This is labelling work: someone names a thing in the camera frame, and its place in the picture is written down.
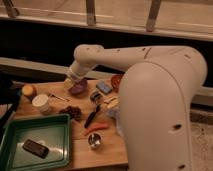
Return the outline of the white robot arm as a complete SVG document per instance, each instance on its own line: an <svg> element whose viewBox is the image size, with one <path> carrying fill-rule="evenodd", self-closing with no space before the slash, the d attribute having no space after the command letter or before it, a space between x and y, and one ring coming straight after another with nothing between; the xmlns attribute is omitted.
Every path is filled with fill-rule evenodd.
<svg viewBox="0 0 213 171"><path fill-rule="evenodd" d="M98 65L124 72L119 116L130 171L193 171L190 104L207 76L203 55L188 46L79 45L65 86Z"/></svg>

